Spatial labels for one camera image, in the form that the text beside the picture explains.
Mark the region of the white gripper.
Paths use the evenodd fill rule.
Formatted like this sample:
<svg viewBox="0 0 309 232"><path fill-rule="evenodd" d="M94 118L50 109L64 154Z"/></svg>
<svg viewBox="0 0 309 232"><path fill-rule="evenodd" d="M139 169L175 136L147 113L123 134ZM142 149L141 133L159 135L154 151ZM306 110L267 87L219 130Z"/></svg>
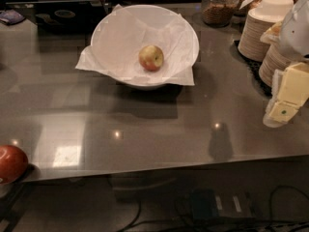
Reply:
<svg viewBox="0 0 309 232"><path fill-rule="evenodd" d="M274 44L279 52L299 63L284 71L276 70L272 78L272 98L268 102L263 123L270 128L288 124L309 99L309 0L297 0L285 16L269 27L260 41Z"/></svg>

